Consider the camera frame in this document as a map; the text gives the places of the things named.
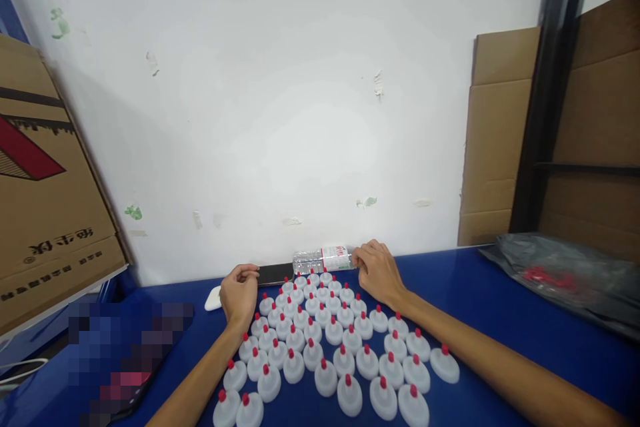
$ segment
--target cardboard box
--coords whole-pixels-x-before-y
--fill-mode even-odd
[[[640,165],[640,0],[580,18],[553,161]],[[640,264],[640,179],[552,173],[540,232]]]
[[[38,51],[4,35],[0,195],[0,334],[125,265],[76,127]]]
[[[458,245],[509,231],[540,28],[478,35]]]

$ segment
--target smartphone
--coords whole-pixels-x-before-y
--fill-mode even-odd
[[[146,378],[145,378],[145,375],[148,375],[148,374],[143,374],[140,372],[137,373],[142,376],[141,378],[144,379],[144,381],[140,386],[136,386],[135,389],[134,388],[131,389],[130,398],[124,398],[120,401],[121,409],[116,415],[114,415],[111,418],[111,422],[115,422],[116,420],[120,420],[122,418],[128,417],[138,409],[138,406],[144,399],[147,393],[147,390],[149,389],[149,385],[151,385],[151,383],[153,382],[153,379],[158,373],[158,370],[160,369],[162,363],[163,362],[160,362],[160,364],[153,370],[151,375],[149,375]]]
[[[285,283],[285,277],[293,279],[293,264],[276,264],[260,267],[258,286],[281,285]]]

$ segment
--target hand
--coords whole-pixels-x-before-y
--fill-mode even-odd
[[[353,250],[353,264],[360,267],[358,279],[361,287],[379,302],[394,311],[407,295],[395,260],[385,244],[371,240]]]
[[[227,316],[227,326],[237,327],[241,332],[249,329],[255,310],[258,270],[260,267],[253,264],[236,266],[221,284],[220,301]]]

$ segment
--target blue work surface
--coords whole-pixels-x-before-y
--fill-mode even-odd
[[[95,302],[97,294],[87,294],[71,302],[71,304],[90,304]],[[63,307],[58,312],[42,319],[40,322],[23,330],[11,339],[9,345],[0,353],[0,365],[20,362],[34,352],[46,348],[52,342],[59,339],[69,326],[69,308]],[[0,368],[0,374],[4,375],[10,368]]]
[[[618,338],[546,302],[509,279],[486,260],[477,249],[435,252],[397,258],[405,285],[434,306],[491,336],[572,384],[580,387],[622,414],[632,417],[640,378],[637,346]],[[369,310],[374,300],[360,287],[357,271],[339,272],[337,279],[360,292]],[[117,427],[144,425],[188,375],[225,327],[222,310],[203,308],[211,289],[220,279],[141,288],[129,296],[132,302],[193,302],[193,324],[166,357],[138,410]],[[258,291],[275,297],[277,288]],[[383,307],[387,315],[392,313]],[[432,347],[438,343],[425,335]],[[383,334],[374,333],[369,345],[381,355]],[[325,357],[336,349],[323,338]],[[68,393],[69,348],[52,359],[33,380],[26,382],[0,404],[0,427],[24,425],[77,425],[78,407]],[[432,427],[477,425],[528,425],[502,401],[482,379],[460,363],[460,382],[449,385],[440,380],[427,363],[431,390],[425,395]],[[363,409],[358,417],[346,417],[337,397],[317,393],[311,372],[295,385],[283,377],[280,395],[265,405],[264,426],[329,424],[383,424],[369,402],[369,383],[355,375],[363,391]],[[243,391],[256,391],[247,381]],[[210,427],[217,390],[198,425]],[[400,413],[391,424],[405,425]]]

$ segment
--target blurred object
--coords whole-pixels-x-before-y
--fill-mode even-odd
[[[86,425],[132,413],[193,322],[193,304],[73,304],[69,310],[69,348],[79,360],[70,366],[69,395]]]
[[[97,294],[86,294],[76,299],[76,304],[95,302]],[[0,342],[0,399],[28,377],[18,377],[11,384],[7,379],[22,375],[33,369],[23,361],[44,358],[52,359],[68,344],[69,309],[67,306],[43,318],[30,328]]]
[[[541,234],[507,234],[480,252],[540,296],[640,342],[640,270]]]

